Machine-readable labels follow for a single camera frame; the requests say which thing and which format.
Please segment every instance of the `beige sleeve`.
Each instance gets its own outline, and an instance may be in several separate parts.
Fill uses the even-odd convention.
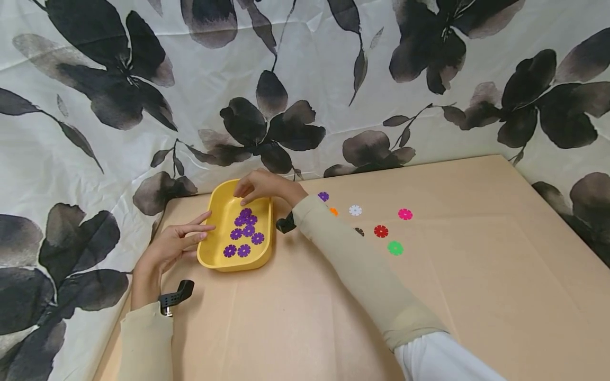
[[[335,217],[315,195],[293,209],[295,224],[328,259],[350,293],[383,334],[390,350],[436,331],[440,319],[390,270],[358,232]]]
[[[123,351],[118,381],[171,381],[174,319],[161,315],[159,302],[131,311],[121,321]]]

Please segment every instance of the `yellow tray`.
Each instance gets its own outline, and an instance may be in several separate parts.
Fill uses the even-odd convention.
[[[269,198],[252,201],[246,206],[252,209],[252,214],[258,217],[254,228],[256,232],[265,235],[263,243],[252,244],[251,239],[244,236],[238,240],[231,239],[231,231],[236,228],[235,219],[242,209],[246,208],[240,205],[242,199],[233,197],[233,191],[238,181],[223,182],[214,189],[210,196],[208,210],[212,211],[212,216],[203,223],[216,225],[216,229],[209,232],[207,238],[197,247],[197,259],[207,268],[223,272],[252,270],[264,265],[271,256],[273,203]],[[227,258],[224,256],[224,249],[230,244],[237,247],[248,244],[251,249],[250,254],[247,257],[239,257],[235,254],[231,258]]]

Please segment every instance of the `purple flower token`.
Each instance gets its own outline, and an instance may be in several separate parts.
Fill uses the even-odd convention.
[[[246,225],[256,225],[259,222],[259,218],[255,215],[249,215],[245,218]]]
[[[254,234],[256,230],[254,229],[254,226],[252,225],[246,225],[246,227],[244,227],[242,229],[242,234],[244,237],[251,237],[252,234]]]
[[[235,219],[235,226],[243,226],[246,223],[246,219],[244,217],[237,217]]]
[[[239,212],[239,217],[247,217],[252,214],[252,209],[246,208]]]
[[[263,233],[256,233],[252,236],[253,244],[261,244],[265,240],[265,235]]]
[[[237,255],[239,255],[241,258],[247,257],[248,254],[250,254],[250,245],[248,244],[243,244],[239,247],[239,249],[237,249]]]
[[[224,248],[224,256],[227,258],[231,258],[235,255],[235,251],[237,251],[237,246],[234,244],[230,244],[229,246]]]
[[[319,198],[320,198],[322,201],[324,201],[324,202],[328,201],[328,199],[329,199],[329,198],[331,198],[331,197],[328,195],[328,193],[326,193],[326,192],[320,192],[320,193],[318,193],[318,197],[319,197]]]
[[[231,239],[237,241],[242,237],[242,230],[239,228],[233,229],[231,231]]]

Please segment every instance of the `green flower token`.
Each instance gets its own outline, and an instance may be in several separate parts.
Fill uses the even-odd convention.
[[[400,242],[392,241],[387,244],[387,250],[392,255],[401,255],[403,253],[403,245],[401,245]]]

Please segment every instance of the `white fabric backdrop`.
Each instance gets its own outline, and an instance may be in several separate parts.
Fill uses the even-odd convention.
[[[262,165],[500,153],[610,263],[606,1],[38,1],[0,2],[0,381],[91,377],[167,200]]]

